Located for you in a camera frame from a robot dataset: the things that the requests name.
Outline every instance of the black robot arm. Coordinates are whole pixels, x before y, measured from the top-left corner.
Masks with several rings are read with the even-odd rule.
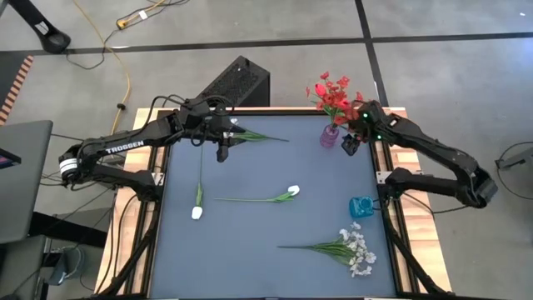
[[[364,102],[358,109],[359,117],[348,123],[356,137],[344,137],[342,147],[353,155],[360,142],[382,140],[404,148],[412,148],[449,168],[456,180],[411,174],[396,168],[385,180],[386,194],[398,198],[409,189],[457,198],[473,208],[484,208],[497,191],[488,172],[466,152],[448,147],[425,135],[412,121],[394,113],[385,114],[378,101]]]
[[[225,104],[215,101],[216,107],[211,110],[209,100],[215,98],[186,100],[180,110],[147,121],[140,129],[89,138],[70,147],[59,158],[63,185],[89,181],[109,183],[132,188],[141,201],[156,201],[156,184],[150,171],[128,172],[101,165],[98,161],[107,155],[139,147],[170,146],[184,138],[194,146],[201,146],[205,141],[218,143],[217,160],[224,162],[228,148],[235,144],[224,133],[244,133],[244,129],[231,122]]]

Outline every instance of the small vase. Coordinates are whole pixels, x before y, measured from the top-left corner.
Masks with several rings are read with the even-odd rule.
[[[324,148],[331,148],[335,145],[336,138],[339,136],[339,128],[333,128],[331,124],[324,127],[324,131],[320,136],[320,144]]]

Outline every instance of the wooden board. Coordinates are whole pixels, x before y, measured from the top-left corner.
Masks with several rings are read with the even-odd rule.
[[[293,110],[310,110],[314,111],[315,108],[313,107],[238,107],[236,110],[242,110],[242,111],[251,111],[251,110],[287,110],[287,111],[293,111]],[[156,118],[157,114],[161,110],[171,110],[170,108],[160,108],[160,109],[154,109],[152,112],[152,115],[150,117],[150,120],[153,120]],[[402,107],[387,107],[386,111],[388,113],[393,112],[396,113],[404,118],[407,117],[406,110]],[[134,126],[133,128],[140,128],[144,122],[146,121],[148,115],[148,108],[139,108],[137,110],[137,115],[135,118]],[[383,148],[380,144],[376,145],[377,151],[378,151],[378,157],[380,160],[380,165],[382,167],[382,170],[385,170],[385,159],[383,156]],[[418,156],[416,154],[416,151],[412,149],[402,148],[393,146],[391,147],[391,155],[392,155],[392,161],[394,163],[395,167],[402,167],[409,169],[411,171],[418,171],[420,170],[420,164],[418,163]],[[138,170],[146,170],[148,165],[148,158],[150,156],[150,148],[149,147],[141,147],[138,149],[134,149],[127,152],[126,155],[126,164],[125,169],[131,172],[135,172]],[[158,156],[156,160],[156,165],[161,166],[162,163],[162,150],[160,149],[158,151]],[[429,199],[427,197],[427,194],[425,192],[409,192],[410,195],[418,198],[423,203],[429,204]],[[102,289],[107,287],[107,285],[111,282],[112,274],[114,271],[114,263],[115,263],[115,253],[117,249],[117,235],[118,235],[118,220],[120,219],[122,215],[122,211],[127,203],[127,201],[130,199],[130,197],[133,195],[133,191],[129,188],[123,188],[117,193],[117,201],[116,201],[116,208],[114,211],[114,218],[116,222],[114,222],[112,228],[110,226],[110,230],[113,230],[113,236],[114,236],[114,249],[113,249],[113,257],[111,257],[111,234],[107,235],[107,242],[106,247],[104,248],[103,256],[102,256],[102,263],[100,265],[100,271],[98,273],[97,278],[97,285],[96,288],[100,285],[100,282],[104,279],[107,265],[109,263],[109,260],[111,259],[112,264],[110,267],[109,274],[107,275]],[[407,225],[407,234],[409,235],[409,239],[411,241],[411,250],[416,257],[416,259],[419,261],[419,263],[422,265],[422,267],[427,271],[427,273],[433,278],[435,283],[440,286],[441,288],[444,288],[445,290],[450,291],[450,281],[448,279],[448,275],[446,272],[446,265],[444,264],[444,258],[442,257],[442,251],[441,251],[441,245],[439,243],[439,238],[436,232],[435,222],[431,216],[431,214],[422,207],[419,203],[414,202],[410,200],[408,197],[404,196],[401,198],[402,206],[403,206],[403,212],[406,219],[406,225]],[[134,234],[136,230],[137,225],[137,217],[139,213],[139,207],[140,203],[137,200],[134,200],[127,208],[126,210],[126,216],[124,217],[123,225],[121,228],[121,240],[120,240],[120,252],[118,254],[118,260],[117,260],[117,272],[122,269],[123,264],[129,259],[132,251],[132,245],[133,245],[133,239]],[[151,217],[151,207],[148,208],[147,213],[147,221],[146,225],[150,222]],[[401,259],[401,254],[396,250],[397,256],[399,257],[400,267],[401,267],[401,280],[403,282],[404,291],[410,291],[409,287],[409,281],[407,277],[407,271],[406,271],[406,265],[403,259]],[[137,264],[137,271],[135,274],[135,280],[133,283],[133,292],[138,293],[141,289],[141,280],[142,280],[142,272],[144,269],[144,254],[142,255],[141,259],[139,259],[139,262]]]

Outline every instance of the black box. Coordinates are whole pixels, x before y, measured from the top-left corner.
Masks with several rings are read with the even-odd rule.
[[[198,97],[215,95],[228,98],[235,107],[270,107],[270,73],[239,56]]]

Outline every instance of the gray floor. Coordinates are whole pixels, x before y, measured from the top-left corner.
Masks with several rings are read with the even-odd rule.
[[[71,0],[35,0],[47,17],[71,34],[75,48],[99,41]],[[364,0],[374,37],[512,33],[533,30],[532,1]],[[142,0],[80,0],[108,35],[114,21]],[[290,38],[361,37],[353,1],[191,0],[120,32],[113,46],[211,43]],[[0,17],[2,50],[39,49],[32,31],[8,7]],[[426,133],[464,149],[496,177],[494,160],[512,143],[531,140],[533,39],[376,44],[381,74],[392,106],[406,107]],[[304,87],[329,70],[351,77],[351,91],[376,97],[363,44],[256,47],[121,54],[132,75],[132,98],[121,129],[132,126],[135,110],[156,95],[196,96],[236,56],[244,55],[271,72],[271,103],[308,105]],[[72,59],[91,64],[98,55]],[[83,71],[61,56],[35,58],[9,117],[9,123],[52,119],[54,132],[80,138],[108,134],[114,107],[125,91],[124,75],[113,57]],[[57,170],[57,156],[71,142],[54,138],[45,171]],[[427,173],[448,172],[421,158]],[[531,170],[520,166],[503,174],[517,192],[533,196]],[[96,195],[98,187],[69,192],[43,188],[37,210],[68,213]],[[87,209],[107,208],[112,195]],[[434,209],[458,204],[431,196]],[[436,217],[453,289],[467,296],[528,299],[533,276],[533,202],[501,188],[488,208]],[[84,276],[89,283],[93,278]]]

